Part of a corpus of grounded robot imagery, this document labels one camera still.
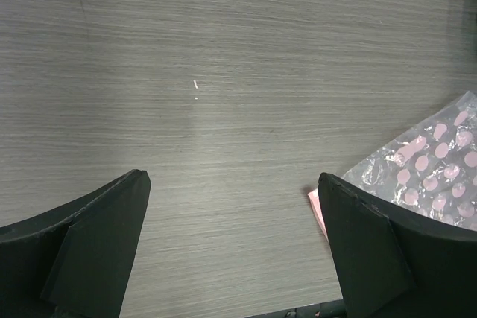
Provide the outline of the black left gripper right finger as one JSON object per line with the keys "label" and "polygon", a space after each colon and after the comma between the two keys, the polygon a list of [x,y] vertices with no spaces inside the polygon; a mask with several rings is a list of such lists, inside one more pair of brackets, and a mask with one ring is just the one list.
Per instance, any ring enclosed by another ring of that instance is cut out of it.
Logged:
{"label": "black left gripper right finger", "polygon": [[475,317],[476,232],[322,173],[318,196],[349,317]]}

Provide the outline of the clear pink-dotted zip bag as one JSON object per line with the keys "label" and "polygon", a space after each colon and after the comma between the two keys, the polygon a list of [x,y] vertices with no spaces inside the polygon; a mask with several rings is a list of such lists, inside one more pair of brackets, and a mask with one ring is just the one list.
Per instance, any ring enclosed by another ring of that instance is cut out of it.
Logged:
{"label": "clear pink-dotted zip bag", "polygon": [[466,92],[379,148],[345,181],[404,209],[476,229],[476,95]]}

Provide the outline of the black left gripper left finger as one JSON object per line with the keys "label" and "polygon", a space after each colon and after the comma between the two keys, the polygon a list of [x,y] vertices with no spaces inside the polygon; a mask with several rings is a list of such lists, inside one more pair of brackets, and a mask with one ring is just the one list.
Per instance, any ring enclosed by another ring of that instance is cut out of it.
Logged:
{"label": "black left gripper left finger", "polygon": [[118,317],[151,181],[132,170],[1,228],[2,317]]}

